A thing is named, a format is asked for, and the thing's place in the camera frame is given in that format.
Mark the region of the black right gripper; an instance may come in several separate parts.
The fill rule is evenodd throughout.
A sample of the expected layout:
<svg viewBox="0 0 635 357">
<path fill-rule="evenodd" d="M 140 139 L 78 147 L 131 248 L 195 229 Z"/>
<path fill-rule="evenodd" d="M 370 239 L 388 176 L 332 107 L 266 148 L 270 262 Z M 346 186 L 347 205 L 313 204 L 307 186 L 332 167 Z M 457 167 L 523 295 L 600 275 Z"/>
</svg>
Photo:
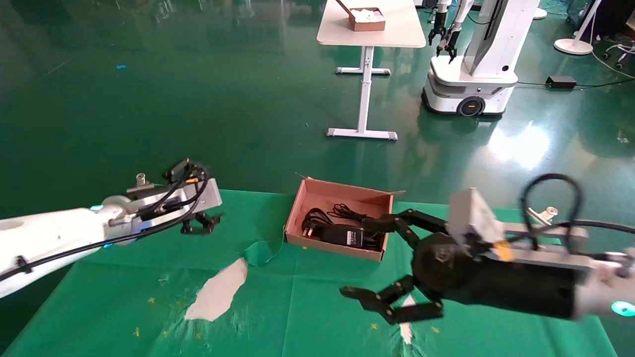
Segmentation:
<svg viewBox="0 0 635 357">
<path fill-rule="evenodd" d="M 375 233 L 396 232 L 413 252 L 414 276 L 406 275 L 379 292 L 344 286 L 340 294 L 357 301 L 363 310 L 381 315 L 390 325 L 440 319 L 440 299 L 464 305 L 483 305 L 559 319 L 574 316 L 574 287 L 578 273 L 564 267 L 503 262 L 489 257 L 474 260 L 451 237 L 446 221 L 408 209 L 365 217 L 361 226 Z M 433 235 L 420 240 L 411 226 Z M 416 287 L 431 302 L 392 307 Z"/>
</svg>

